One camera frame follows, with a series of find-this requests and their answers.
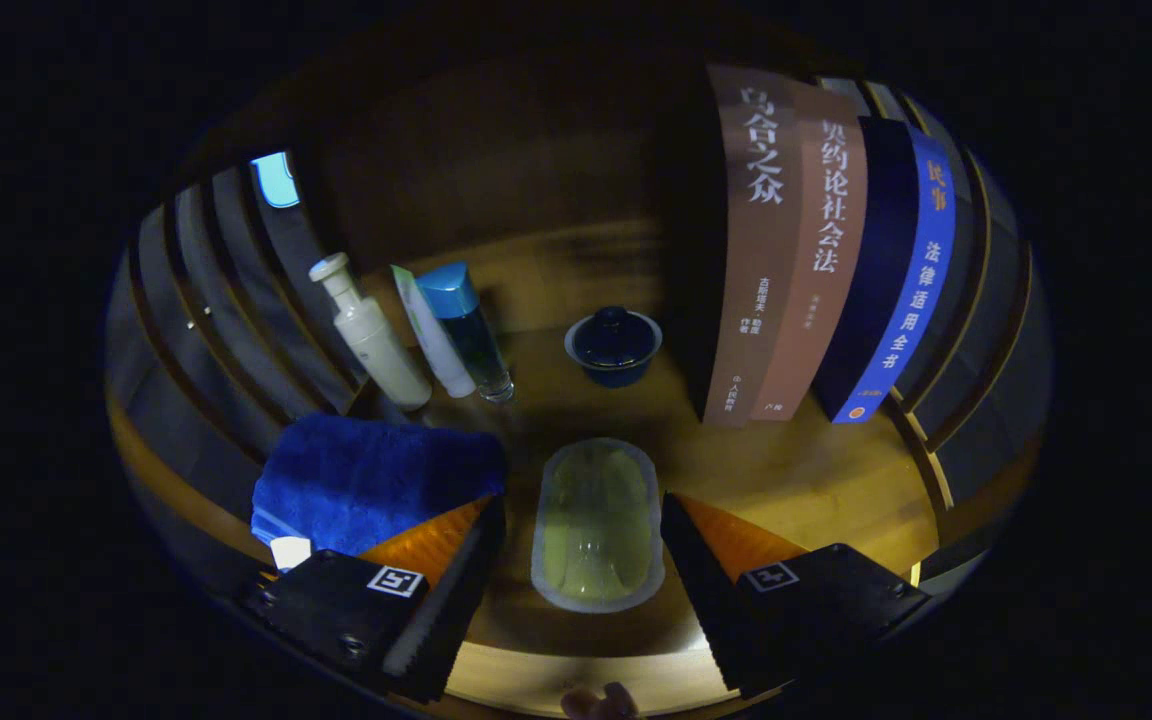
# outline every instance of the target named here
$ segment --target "dark navy book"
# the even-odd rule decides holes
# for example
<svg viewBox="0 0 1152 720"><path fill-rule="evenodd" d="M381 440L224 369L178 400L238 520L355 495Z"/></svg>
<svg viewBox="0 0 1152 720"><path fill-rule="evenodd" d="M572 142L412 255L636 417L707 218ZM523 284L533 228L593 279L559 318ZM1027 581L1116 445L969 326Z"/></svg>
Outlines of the dark navy book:
<svg viewBox="0 0 1152 720"><path fill-rule="evenodd" d="M864 423L937 310L954 252L954 177L940 142L861 118L869 164L861 258L814 391L833 423Z"/></svg>

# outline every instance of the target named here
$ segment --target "blue microfiber cloth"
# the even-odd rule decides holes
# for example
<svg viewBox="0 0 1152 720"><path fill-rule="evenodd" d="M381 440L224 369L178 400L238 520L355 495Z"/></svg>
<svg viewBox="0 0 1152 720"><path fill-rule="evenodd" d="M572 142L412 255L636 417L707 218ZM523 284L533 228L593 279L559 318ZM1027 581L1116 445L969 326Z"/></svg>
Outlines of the blue microfiber cloth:
<svg viewBox="0 0 1152 720"><path fill-rule="evenodd" d="M252 535L359 555L426 520L505 492L488 433L309 415L283 430L252 493Z"/></svg>

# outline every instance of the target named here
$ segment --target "white bottle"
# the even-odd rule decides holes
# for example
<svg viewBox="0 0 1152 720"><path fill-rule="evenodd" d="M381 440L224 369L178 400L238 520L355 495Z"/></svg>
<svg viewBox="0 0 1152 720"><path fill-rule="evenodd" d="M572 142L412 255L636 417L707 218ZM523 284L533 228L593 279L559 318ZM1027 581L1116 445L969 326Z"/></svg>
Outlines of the white bottle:
<svg viewBox="0 0 1152 720"><path fill-rule="evenodd" d="M407 306L407 319L411 320L412 331L416 332L416 340L420 342L420 349L425 351L425 361L429 369L434 370L434 378L447 388L447 395L453 397L464 397L477 389L477 384L465 370L465 363L461 363L456 348L452 347L452 341L447 340L447 332L444 326L434 319L434 313L429 309L424 293L416 286L416 278L399 265L391 265L394 270L394 285L397 286L397 296Z"/></svg>
<svg viewBox="0 0 1152 720"><path fill-rule="evenodd" d="M323 283L340 306L334 324L349 350L376 381L376 387L403 414L425 406L433 388L420 373L416 361L397 341L380 304L364 297L349 276L349 259L344 252L329 255L310 268L310 279Z"/></svg>

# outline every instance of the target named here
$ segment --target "brown book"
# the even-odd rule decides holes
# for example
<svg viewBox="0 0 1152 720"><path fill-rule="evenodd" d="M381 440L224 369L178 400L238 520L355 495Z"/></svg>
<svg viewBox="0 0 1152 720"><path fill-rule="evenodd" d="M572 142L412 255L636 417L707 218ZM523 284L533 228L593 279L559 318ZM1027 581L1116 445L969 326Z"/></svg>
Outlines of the brown book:
<svg viewBox="0 0 1152 720"><path fill-rule="evenodd" d="M801 83L729 65L707 69L727 167L727 273L704 423L738 429L755 409L790 290L803 210L791 86Z"/></svg>
<svg viewBox="0 0 1152 720"><path fill-rule="evenodd" d="M851 103L821 88L791 83L801 149L799 218L783 321L756 393L750 418L788 420L812 386L829 347L861 256L867 199L867 160Z"/></svg>

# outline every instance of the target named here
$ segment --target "blue lidded cup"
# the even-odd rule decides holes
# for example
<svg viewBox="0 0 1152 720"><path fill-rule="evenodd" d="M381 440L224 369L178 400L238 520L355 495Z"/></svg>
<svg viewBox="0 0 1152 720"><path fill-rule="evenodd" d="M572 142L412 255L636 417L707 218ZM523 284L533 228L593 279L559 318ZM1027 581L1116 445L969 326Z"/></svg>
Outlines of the blue lidded cup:
<svg viewBox="0 0 1152 720"><path fill-rule="evenodd" d="M602 387L638 382L660 350L660 325L624 306L604 306L567 331L567 356Z"/></svg>

